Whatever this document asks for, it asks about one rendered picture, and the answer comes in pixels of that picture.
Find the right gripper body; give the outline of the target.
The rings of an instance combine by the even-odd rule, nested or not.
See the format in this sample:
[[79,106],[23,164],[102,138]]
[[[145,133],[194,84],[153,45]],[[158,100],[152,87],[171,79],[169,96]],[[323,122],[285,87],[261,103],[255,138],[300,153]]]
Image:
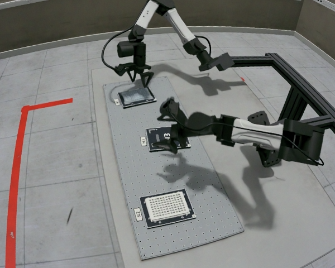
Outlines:
[[144,72],[144,70],[151,70],[151,66],[145,65],[146,64],[146,55],[145,56],[136,56],[133,55],[133,63],[127,63],[127,64],[119,64],[119,66],[116,68],[119,72],[121,72],[124,68],[133,68],[133,72],[140,75],[150,75],[149,72]]

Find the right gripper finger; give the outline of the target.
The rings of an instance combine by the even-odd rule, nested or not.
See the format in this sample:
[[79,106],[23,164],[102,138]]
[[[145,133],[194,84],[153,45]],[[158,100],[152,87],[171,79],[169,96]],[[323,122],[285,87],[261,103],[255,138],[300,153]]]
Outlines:
[[132,76],[131,76],[131,71],[133,71],[133,68],[125,68],[127,71],[127,74],[128,74],[128,76],[130,77],[130,80],[131,80],[131,82],[134,82],[135,81],[135,79],[136,79],[136,73],[134,73],[134,76],[133,76],[133,78],[132,78]]
[[[143,85],[143,88],[147,88],[148,84],[149,84],[149,81],[151,80],[151,78],[153,77],[154,73],[151,72],[150,75],[145,75],[145,76],[140,76],[141,78],[141,81],[142,81],[142,85]],[[147,82],[145,84],[145,78],[148,77],[147,79]]]

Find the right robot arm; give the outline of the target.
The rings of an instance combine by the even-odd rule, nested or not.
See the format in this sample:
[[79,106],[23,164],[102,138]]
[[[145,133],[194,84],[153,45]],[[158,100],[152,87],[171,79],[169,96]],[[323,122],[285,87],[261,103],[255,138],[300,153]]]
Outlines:
[[[202,68],[210,65],[219,58],[212,58],[207,50],[197,37],[195,37],[189,29],[186,27],[184,22],[179,17],[173,0],[149,0],[140,17],[138,18],[135,26],[128,35],[129,41],[119,42],[117,45],[117,54],[119,58],[126,58],[133,55],[145,56],[146,55],[146,44],[142,42],[144,34],[147,30],[154,13],[163,16],[173,27],[175,32],[183,43],[183,48],[190,55],[196,55],[201,65],[198,68]],[[134,52],[135,51],[135,52]]]

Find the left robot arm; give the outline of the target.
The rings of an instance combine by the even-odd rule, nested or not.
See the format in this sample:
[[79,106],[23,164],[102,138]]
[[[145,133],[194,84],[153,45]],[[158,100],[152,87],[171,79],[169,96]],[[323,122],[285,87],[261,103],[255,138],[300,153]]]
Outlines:
[[[252,117],[254,118],[252,119]],[[208,115],[201,111],[194,111],[188,116],[187,124],[192,129],[201,129],[208,125],[205,129],[194,132],[198,132],[200,135],[214,134],[216,135],[215,141],[220,141],[222,145],[233,147],[235,142],[242,144],[253,142],[253,146],[256,146],[256,151],[261,154],[265,167],[280,162],[281,159],[318,166],[316,162],[311,161],[310,158],[305,156],[289,141],[283,139],[283,137],[292,141],[304,153],[318,161],[324,129],[291,119],[284,119],[283,125],[270,126],[264,111],[249,116],[248,120],[227,114],[221,114],[220,117],[216,117],[215,114]],[[249,130],[213,124],[214,122]],[[277,161],[275,161],[276,159]],[[267,164],[268,162],[269,164]]]

